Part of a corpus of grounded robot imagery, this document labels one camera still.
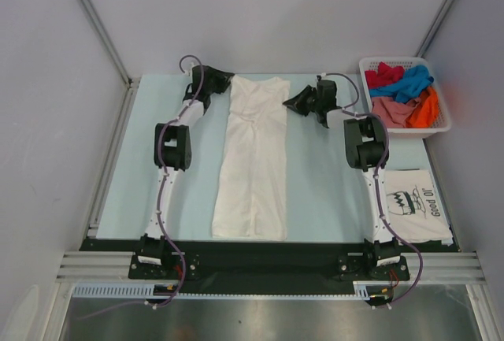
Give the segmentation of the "white robot print t-shirt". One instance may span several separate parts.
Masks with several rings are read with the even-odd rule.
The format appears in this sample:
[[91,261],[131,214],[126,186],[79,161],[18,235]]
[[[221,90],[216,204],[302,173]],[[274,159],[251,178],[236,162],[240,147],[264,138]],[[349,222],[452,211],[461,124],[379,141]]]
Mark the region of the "white robot print t-shirt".
[[279,77],[232,79],[212,235],[220,239],[287,238],[287,100]]

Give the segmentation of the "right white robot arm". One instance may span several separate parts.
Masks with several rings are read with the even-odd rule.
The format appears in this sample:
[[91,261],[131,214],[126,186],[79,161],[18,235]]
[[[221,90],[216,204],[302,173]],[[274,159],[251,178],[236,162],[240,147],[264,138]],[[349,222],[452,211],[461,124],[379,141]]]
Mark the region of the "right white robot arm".
[[304,117],[313,113],[325,128],[343,126],[347,164],[361,172],[369,197],[372,226],[364,241],[363,269],[369,277],[381,279],[401,259],[401,239],[391,227],[385,187],[389,135],[376,114],[353,111],[355,102],[339,106],[337,91],[335,81],[319,75],[315,86],[306,86],[283,105]]

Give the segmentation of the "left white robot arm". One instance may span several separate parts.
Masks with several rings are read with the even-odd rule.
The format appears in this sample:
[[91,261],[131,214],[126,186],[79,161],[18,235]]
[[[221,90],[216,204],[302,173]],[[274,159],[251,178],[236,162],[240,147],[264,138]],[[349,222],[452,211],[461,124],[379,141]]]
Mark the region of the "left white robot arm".
[[234,74],[207,65],[191,69],[191,83],[184,92],[182,106],[174,119],[159,123],[154,131],[154,164],[158,168],[157,195],[153,214],[139,241],[135,256],[139,264],[156,277],[168,276],[174,268],[172,253],[177,252],[168,237],[166,222],[171,200],[192,160],[191,128],[211,105],[211,96],[223,94]]

